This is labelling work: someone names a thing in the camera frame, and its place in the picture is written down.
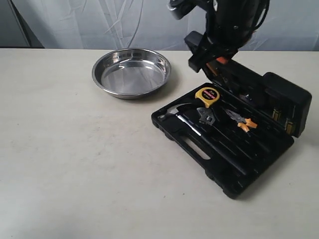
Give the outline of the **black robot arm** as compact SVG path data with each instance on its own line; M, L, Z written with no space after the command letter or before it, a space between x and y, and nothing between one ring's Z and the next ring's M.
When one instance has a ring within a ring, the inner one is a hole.
M184 39L192 56L189 67L196 73L207 63L225 64L264 22L268 0L193 0L206 11L203 34L192 31Z

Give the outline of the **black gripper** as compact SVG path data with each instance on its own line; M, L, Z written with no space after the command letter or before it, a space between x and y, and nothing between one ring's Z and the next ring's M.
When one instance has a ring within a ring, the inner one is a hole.
M227 64L229 59L238 52L237 48L210 41L206 33L200 34L197 31L189 33L184 41L192 52L188 65L196 73L213 60Z

